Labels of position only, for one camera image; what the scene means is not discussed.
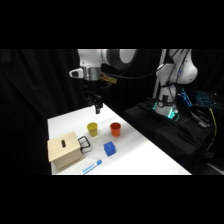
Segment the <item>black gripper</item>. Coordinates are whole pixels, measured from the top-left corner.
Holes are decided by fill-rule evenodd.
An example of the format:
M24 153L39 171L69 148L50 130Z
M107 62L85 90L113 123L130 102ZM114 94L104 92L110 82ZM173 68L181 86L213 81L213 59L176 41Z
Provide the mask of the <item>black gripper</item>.
M102 97L99 95L100 84L98 81L84 81L85 98L88 106L95 105L96 114L102 108Z

